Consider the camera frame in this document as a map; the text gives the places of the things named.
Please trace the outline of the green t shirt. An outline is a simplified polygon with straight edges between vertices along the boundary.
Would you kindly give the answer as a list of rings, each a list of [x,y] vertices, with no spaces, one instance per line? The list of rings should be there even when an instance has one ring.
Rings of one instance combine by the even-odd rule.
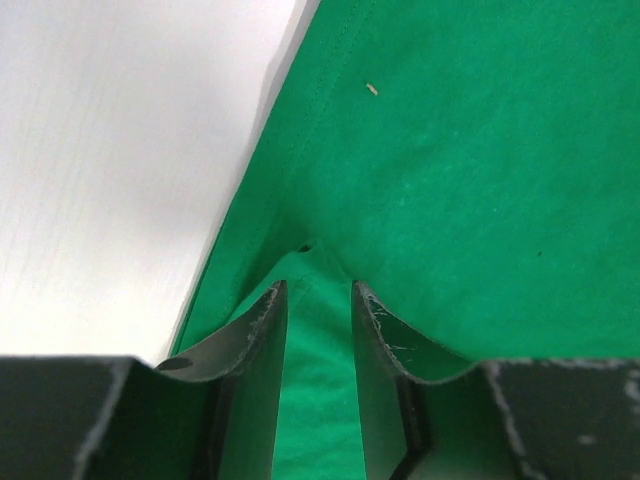
[[[638,3],[322,2],[176,349],[277,280],[277,479],[365,475],[355,280],[470,359],[637,356]]]

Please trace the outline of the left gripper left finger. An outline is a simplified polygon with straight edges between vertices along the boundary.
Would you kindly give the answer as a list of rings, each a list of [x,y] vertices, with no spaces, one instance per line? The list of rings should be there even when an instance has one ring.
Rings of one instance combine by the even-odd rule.
[[[267,479],[287,285],[150,366],[131,356],[5,356],[5,479]]]

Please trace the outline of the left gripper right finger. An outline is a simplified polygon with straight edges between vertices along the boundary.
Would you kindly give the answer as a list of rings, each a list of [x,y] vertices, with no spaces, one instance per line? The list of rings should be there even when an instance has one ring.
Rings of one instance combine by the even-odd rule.
[[[635,479],[639,363],[470,361],[352,285],[352,337],[370,479]]]

